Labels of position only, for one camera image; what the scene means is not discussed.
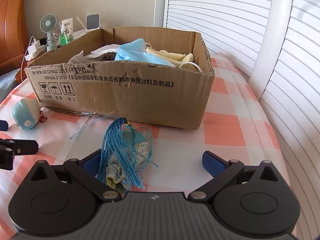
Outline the blue surgical face mask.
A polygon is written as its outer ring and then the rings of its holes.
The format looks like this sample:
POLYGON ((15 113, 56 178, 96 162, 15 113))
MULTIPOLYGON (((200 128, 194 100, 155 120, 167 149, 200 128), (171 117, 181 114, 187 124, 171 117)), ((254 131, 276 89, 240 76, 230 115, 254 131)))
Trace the blue surgical face mask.
POLYGON ((114 60, 145 62, 174 67, 174 65, 169 61, 162 59, 156 55, 147 53, 145 41, 142 38, 136 39, 130 43, 120 45, 114 60))

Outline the wooden bed headboard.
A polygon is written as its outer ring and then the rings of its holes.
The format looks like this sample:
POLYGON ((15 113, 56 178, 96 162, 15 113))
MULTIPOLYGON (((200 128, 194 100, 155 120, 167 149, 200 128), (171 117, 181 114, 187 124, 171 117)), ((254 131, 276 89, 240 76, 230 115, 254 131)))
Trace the wooden bed headboard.
POLYGON ((20 68, 28 45, 24 0, 1 0, 1 74, 20 68))

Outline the green small box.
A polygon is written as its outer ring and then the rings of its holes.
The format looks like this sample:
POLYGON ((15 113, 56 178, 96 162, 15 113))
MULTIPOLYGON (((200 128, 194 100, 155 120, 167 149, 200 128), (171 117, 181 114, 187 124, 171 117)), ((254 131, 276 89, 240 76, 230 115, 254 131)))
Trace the green small box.
POLYGON ((63 33, 59 34, 60 46, 64 46, 67 44, 65 35, 63 33))

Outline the wooden nightstand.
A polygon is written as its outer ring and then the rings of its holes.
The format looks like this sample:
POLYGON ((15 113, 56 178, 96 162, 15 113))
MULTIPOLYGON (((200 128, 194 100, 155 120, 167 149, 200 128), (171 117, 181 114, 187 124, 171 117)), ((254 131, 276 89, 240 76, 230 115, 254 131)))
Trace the wooden nightstand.
POLYGON ((18 84, 20 84, 20 83, 22 83, 26 78, 27 78, 27 75, 26 75, 24 69, 20 68, 20 69, 18 70, 18 72, 16 73, 16 75, 15 75, 15 82, 18 83, 18 84))

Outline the green desk fan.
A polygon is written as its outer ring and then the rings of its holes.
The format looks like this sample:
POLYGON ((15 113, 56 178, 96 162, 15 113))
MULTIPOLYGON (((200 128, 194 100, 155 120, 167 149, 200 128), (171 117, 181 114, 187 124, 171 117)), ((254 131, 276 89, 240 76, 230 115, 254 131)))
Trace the green desk fan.
POLYGON ((40 20, 40 29, 47 34, 47 51, 52 51, 57 48, 57 34, 54 33, 57 22, 57 16, 54 14, 46 14, 40 20))

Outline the white stand with screen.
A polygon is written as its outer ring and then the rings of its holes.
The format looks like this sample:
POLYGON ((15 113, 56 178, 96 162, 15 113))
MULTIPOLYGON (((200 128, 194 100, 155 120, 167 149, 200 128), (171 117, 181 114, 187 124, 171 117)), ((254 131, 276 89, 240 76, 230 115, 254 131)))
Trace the white stand with screen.
POLYGON ((100 28, 99 14, 91 14, 90 12, 86 12, 86 23, 82 22, 78 16, 76 16, 76 19, 86 31, 92 31, 100 28))

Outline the brown cardboard box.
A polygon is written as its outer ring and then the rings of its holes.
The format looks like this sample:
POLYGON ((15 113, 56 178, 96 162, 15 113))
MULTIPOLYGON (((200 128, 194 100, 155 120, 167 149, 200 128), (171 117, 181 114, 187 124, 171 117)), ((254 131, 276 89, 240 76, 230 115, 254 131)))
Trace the brown cardboard box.
POLYGON ((25 72, 36 97, 54 111, 192 130, 201 124, 215 76, 200 33, 159 27, 91 31, 46 52, 25 72), (137 61, 71 63, 78 53, 138 38, 155 50, 192 54, 199 70, 137 61))

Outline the brown knitted scrunchie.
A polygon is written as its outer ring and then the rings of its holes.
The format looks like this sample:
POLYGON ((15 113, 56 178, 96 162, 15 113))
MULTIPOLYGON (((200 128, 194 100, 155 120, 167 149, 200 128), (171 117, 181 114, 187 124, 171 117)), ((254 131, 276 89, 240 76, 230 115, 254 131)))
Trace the brown knitted scrunchie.
POLYGON ((115 52, 106 52, 103 55, 100 55, 98 61, 114 61, 116 58, 115 52))

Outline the white louvered closet door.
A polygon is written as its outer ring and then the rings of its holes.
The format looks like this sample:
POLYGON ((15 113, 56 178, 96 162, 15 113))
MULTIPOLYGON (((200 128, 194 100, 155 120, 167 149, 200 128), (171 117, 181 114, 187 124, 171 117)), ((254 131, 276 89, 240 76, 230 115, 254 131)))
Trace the white louvered closet door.
POLYGON ((300 239, 319 236, 319 0, 155 0, 157 27, 202 34, 248 82, 300 202, 300 239))

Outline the pink white checkered tablecloth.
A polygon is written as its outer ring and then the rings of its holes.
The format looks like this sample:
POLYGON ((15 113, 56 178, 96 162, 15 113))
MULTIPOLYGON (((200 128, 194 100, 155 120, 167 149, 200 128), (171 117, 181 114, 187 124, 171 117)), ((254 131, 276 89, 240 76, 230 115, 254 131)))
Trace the pink white checkered tablecloth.
MULTIPOLYGON (((212 65, 215 78, 199 129, 150 127, 153 152, 152 163, 142 172, 145 191, 189 194, 210 181, 211 176, 202 166, 204 151, 253 166, 270 160, 287 178, 274 130, 246 80, 223 57, 213 57, 212 65)), ((1 103, 1 119, 9 123, 9 129, 1 133, 1 138, 36 140, 39 152, 17 156, 11 171, 1 171, 1 239, 10 239, 16 232, 8 205, 35 162, 44 159, 49 164, 60 165, 70 158, 86 157, 101 147, 111 123, 110 119, 97 120, 44 109, 46 122, 23 131, 12 118, 12 107, 23 98, 35 98, 28 80, 13 89, 1 103)))

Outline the cream yellow cloth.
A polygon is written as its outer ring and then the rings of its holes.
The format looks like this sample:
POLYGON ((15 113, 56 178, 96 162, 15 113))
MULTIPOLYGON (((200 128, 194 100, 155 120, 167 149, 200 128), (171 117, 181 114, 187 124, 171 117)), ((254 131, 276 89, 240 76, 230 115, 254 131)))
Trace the cream yellow cloth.
POLYGON ((171 53, 166 50, 156 51, 151 47, 148 47, 146 49, 146 52, 149 54, 155 55, 157 57, 160 57, 162 59, 165 59, 170 63, 172 63, 173 65, 175 65, 176 67, 180 67, 183 63, 187 63, 187 62, 194 63, 194 56, 192 53, 185 55, 185 54, 179 54, 179 53, 171 53))

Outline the light blue round toy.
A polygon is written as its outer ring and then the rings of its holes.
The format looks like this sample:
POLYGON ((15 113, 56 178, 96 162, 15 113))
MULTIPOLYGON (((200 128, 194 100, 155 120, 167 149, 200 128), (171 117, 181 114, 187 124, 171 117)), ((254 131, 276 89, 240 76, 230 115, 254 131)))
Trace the light blue round toy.
POLYGON ((39 122, 44 123, 47 117, 44 116, 42 102, 35 99, 21 99, 12 108, 12 117, 16 126, 24 131, 32 129, 39 122))

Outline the grey cloud-print bedding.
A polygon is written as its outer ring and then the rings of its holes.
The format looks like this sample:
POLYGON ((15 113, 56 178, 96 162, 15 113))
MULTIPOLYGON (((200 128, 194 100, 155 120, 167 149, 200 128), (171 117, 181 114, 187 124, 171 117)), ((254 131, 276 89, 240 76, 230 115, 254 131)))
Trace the grey cloud-print bedding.
POLYGON ((0 102, 2 102, 9 93, 21 83, 21 79, 16 80, 16 75, 20 74, 20 69, 12 70, 0 77, 0 102))

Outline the white power strip charger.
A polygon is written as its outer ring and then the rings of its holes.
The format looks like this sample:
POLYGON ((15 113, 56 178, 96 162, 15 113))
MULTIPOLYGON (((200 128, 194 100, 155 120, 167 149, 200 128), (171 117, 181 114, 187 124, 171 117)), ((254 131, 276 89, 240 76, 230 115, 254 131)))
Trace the white power strip charger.
POLYGON ((46 49, 46 45, 41 45, 40 41, 35 37, 31 37, 29 40, 28 48, 25 52, 24 59, 26 61, 30 61, 38 57, 44 50, 46 49))

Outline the white lace-edged cloth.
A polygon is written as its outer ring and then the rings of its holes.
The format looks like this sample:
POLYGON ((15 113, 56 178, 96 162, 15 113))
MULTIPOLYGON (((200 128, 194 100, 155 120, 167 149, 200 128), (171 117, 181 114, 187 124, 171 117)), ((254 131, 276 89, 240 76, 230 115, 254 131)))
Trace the white lace-edged cloth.
POLYGON ((106 53, 117 53, 119 47, 120 47, 120 45, 118 45, 118 44, 105 45, 103 47, 100 47, 100 48, 90 52, 88 55, 86 55, 86 57, 88 59, 96 59, 106 53))

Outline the blue tassel sachet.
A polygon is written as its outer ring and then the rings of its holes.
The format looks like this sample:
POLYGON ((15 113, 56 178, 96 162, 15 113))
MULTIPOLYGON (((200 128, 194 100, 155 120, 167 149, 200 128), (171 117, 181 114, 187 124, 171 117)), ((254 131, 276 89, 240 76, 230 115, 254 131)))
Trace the blue tassel sachet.
POLYGON ((142 170, 150 163, 153 134, 148 127, 136 127, 126 118, 116 118, 103 136, 97 178, 125 194, 133 187, 145 189, 142 170))

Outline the white card box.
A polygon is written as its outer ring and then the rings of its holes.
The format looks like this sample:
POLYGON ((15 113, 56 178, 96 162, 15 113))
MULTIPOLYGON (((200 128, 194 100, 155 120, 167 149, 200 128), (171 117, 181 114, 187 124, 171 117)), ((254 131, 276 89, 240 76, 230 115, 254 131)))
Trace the white card box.
POLYGON ((63 32, 67 32, 69 34, 73 33, 73 19, 68 18, 61 21, 63 32))

